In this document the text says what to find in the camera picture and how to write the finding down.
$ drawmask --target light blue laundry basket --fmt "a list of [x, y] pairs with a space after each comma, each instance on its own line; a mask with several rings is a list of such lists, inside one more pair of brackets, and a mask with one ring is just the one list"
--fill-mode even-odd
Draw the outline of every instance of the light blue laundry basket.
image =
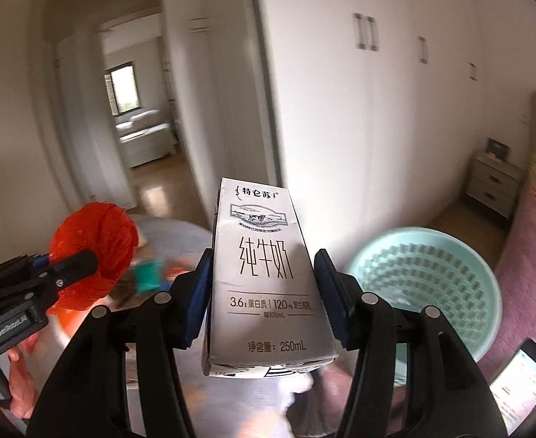
[[[395, 308], [440, 308], [476, 361], [497, 336], [501, 291], [495, 275], [450, 235], [420, 227], [386, 232], [363, 248], [347, 273]], [[406, 357], [406, 345], [397, 345], [395, 385], [406, 383]]]

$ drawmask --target white wall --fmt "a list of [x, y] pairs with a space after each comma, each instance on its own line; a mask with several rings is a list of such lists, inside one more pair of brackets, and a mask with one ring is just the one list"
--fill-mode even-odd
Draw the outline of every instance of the white wall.
[[31, 102], [32, 0], [0, 0], [0, 262], [48, 249], [69, 213], [51, 175]]
[[117, 116], [116, 123], [127, 122], [131, 116], [146, 110], [158, 109], [162, 117], [169, 115], [168, 95], [165, 89], [165, 76], [162, 72], [161, 54], [156, 39], [122, 49], [104, 56], [105, 67], [111, 69], [127, 62], [134, 63], [134, 77], [138, 87], [140, 110]]
[[536, 2], [476, 1], [486, 62], [483, 135], [509, 145], [509, 160], [524, 168], [536, 90]]

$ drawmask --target human hand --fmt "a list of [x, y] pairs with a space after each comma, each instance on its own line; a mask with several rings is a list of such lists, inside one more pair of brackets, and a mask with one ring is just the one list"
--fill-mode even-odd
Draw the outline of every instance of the human hand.
[[28, 419], [34, 410], [38, 392], [23, 354], [16, 347], [11, 347], [7, 354], [10, 359], [9, 388], [12, 396], [10, 411], [16, 418]]

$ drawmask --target wardrobe handle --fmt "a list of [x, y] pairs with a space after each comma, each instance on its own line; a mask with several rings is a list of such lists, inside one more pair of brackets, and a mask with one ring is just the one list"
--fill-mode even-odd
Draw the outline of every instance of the wardrobe handle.
[[422, 36], [418, 36], [418, 41], [420, 42], [420, 62], [422, 64], [427, 64], [430, 61], [430, 55], [428, 53], [428, 41]]
[[369, 30], [371, 31], [371, 46], [369, 51], [379, 51], [379, 33], [377, 30], [377, 21], [374, 17], [368, 16]]
[[367, 49], [367, 41], [365, 40], [365, 32], [363, 31], [363, 15], [360, 13], [353, 13], [353, 21], [357, 49]]
[[472, 62], [468, 64], [470, 65], [470, 80], [477, 80], [477, 66]]

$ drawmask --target tablet screen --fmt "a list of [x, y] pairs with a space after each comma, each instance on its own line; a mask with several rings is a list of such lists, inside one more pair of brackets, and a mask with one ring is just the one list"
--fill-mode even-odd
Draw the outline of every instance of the tablet screen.
[[536, 404], [536, 361], [519, 350], [491, 384], [491, 392], [511, 434]]

